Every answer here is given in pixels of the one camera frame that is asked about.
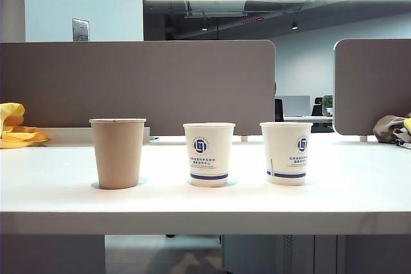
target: blue stripe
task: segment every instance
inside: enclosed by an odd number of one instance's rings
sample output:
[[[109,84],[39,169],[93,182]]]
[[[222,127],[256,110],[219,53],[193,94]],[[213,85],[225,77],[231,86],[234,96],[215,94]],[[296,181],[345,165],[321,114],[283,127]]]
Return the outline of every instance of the blue stripe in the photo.
[[[200,179],[200,180],[219,180],[219,179],[227,178],[228,176],[229,176],[228,173],[226,173],[225,175],[221,175],[221,176],[199,176],[199,175],[194,175],[193,173],[191,173],[192,178]]]
[[[279,178],[302,178],[306,175],[306,173],[274,173],[274,176],[278,176]]]

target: brown paper cup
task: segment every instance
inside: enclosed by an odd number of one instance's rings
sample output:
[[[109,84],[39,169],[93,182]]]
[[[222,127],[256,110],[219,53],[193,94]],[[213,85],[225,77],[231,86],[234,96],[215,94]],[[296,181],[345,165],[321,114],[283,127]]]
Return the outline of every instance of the brown paper cup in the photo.
[[[125,189],[139,180],[146,119],[90,119],[98,183],[102,189]]]

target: floor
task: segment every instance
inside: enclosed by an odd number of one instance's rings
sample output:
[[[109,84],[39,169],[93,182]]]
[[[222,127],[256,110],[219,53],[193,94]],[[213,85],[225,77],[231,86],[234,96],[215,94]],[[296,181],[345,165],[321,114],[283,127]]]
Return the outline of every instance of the floor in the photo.
[[[220,274],[217,235],[106,235],[106,274]]]

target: yellow cloth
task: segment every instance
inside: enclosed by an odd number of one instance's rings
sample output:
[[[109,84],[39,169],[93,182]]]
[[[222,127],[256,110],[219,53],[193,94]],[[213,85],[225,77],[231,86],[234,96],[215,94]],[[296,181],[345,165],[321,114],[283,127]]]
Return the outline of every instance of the yellow cloth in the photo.
[[[24,107],[19,103],[0,104],[0,148],[20,148],[42,144],[50,138],[37,128],[19,126],[24,121]]]
[[[411,118],[405,119],[404,120],[404,126],[411,135]]]

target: blue logo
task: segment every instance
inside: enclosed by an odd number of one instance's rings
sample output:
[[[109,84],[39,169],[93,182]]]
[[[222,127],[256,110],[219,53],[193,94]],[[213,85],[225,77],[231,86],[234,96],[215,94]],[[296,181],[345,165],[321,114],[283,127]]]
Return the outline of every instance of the blue logo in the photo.
[[[203,139],[195,139],[194,140],[194,149],[197,153],[204,153],[207,149],[207,143]]]
[[[298,140],[298,150],[300,150],[301,152],[304,152],[307,150],[307,138],[305,137],[301,137]]]

